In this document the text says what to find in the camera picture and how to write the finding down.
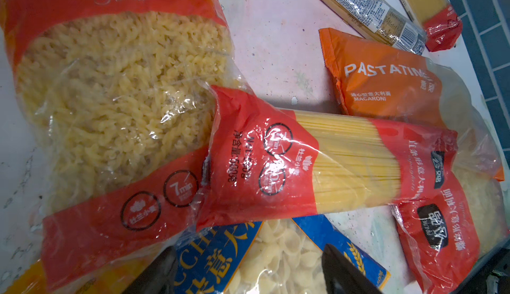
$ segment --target blue label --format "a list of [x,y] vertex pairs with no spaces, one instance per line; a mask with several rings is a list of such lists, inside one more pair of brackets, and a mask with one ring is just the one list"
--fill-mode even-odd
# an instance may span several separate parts
[[380,266],[368,254],[355,246],[345,235],[335,229],[324,215],[296,217],[292,220],[322,251],[324,251],[324,247],[328,243],[335,246],[377,287],[384,287],[386,281],[390,278],[390,273],[384,267]]
[[241,263],[261,222],[212,228],[177,251],[175,293],[223,292]]

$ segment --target white table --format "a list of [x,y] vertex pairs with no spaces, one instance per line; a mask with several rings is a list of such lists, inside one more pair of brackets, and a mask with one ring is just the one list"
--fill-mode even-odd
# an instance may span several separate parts
[[[403,12],[399,0],[386,0]],[[220,0],[236,46],[235,61],[255,93],[281,108],[338,113],[326,73],[318,29],[333,27],[356,34],[320,0]],[[425,53],[452,67],[465,81],[473,105],[494,126],[483,100],[464,41],[456,48]],[[45,158],[36,148],[14,94],[12,74],[0,54],[0,292],[39,257]],[[505,173],[510,171],[505,163]],[[388,207],[329,218],[355,244],[387,268],[385,293],[420,293],[407,268]]]

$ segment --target conchiglie pasta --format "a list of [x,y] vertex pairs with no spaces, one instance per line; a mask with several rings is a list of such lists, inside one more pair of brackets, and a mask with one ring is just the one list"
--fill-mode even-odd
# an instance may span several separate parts
[[119,13],[58,24],[17,68],[19,102],[51,157],[49,212],[138,181],[207,144],[229,86],[226,27],[198,16]]
[[294,221],[266,221],[226,291],[326,294],[321,256],[319,248]]

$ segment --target blue pasta package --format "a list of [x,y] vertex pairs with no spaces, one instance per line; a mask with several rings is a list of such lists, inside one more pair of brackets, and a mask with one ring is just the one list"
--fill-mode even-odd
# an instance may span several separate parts
[[334,245],[382,289],[390,273],[324,215],[214,227],[178,249],[176,294],[326,294],[322,251]]

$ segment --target tiled floor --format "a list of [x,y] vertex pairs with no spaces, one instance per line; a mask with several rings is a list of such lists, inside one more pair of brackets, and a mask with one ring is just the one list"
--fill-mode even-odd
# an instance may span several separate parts
[[510,0],[450,0],[510,164]]

